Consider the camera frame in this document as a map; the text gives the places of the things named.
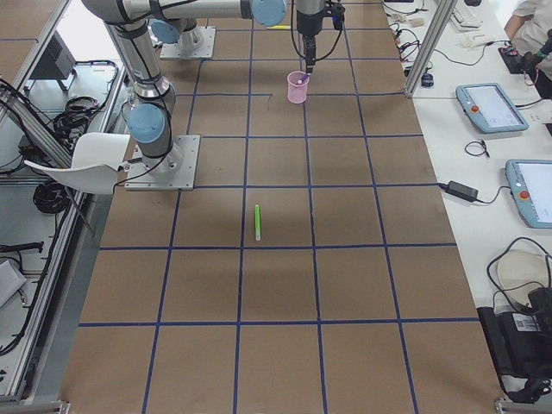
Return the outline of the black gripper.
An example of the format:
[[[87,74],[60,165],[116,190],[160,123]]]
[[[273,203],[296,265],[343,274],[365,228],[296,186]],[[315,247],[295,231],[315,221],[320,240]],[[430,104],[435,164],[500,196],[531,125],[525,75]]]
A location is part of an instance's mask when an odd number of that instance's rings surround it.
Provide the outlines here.
[[[316,36],[311,34],[302,34],[301,40],[303,42],[305,72],[307,74],[311,74],[314,71],[315,61],[317,60]]]

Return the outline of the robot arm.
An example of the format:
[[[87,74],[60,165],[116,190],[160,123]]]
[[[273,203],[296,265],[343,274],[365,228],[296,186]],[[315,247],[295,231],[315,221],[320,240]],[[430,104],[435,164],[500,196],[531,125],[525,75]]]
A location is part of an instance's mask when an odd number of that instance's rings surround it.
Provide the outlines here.
[[[279,24],[285,17],[286,1],[152,1],[149,15],[159,20],[174,20],[184,17],[240,17],[254,19],[269,27]],[[297,55],[304,60],[305,71],[313,73],[318,61],[326,57],[317,56],[316,36],[320,33],[323,20],[333,21],[334,29],[343,30],[344,7],[338,1],[293,1],[291,31],[301,34],[303,49]]]
[[[172,134],[175,90],[162,75],[148,32],[151,18],[166,20],[163,6],[159,1],[85,1],[84,5],[105,24],[134,82],[135,107],[127,114],[127,126],[145,170],[154,174],[173,170],[182,162]]]

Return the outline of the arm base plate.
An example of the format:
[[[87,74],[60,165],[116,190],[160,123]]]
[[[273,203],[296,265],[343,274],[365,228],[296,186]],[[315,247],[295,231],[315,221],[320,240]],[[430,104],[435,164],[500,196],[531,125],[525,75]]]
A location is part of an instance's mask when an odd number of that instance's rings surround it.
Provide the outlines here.
[[[128,181],[124,187],[128,191],[171,191],[192,190],[197,170],[199,135],[174,135],[172,149],[166,158],[154,159],[142,154],[143,144],[135,145],[135,157],[140,162],[132,164],[128,172]]]
[[[175,43],[163,43],[162,60],[209,60],[213,56],[216,28],[196,26],[183,32]]]

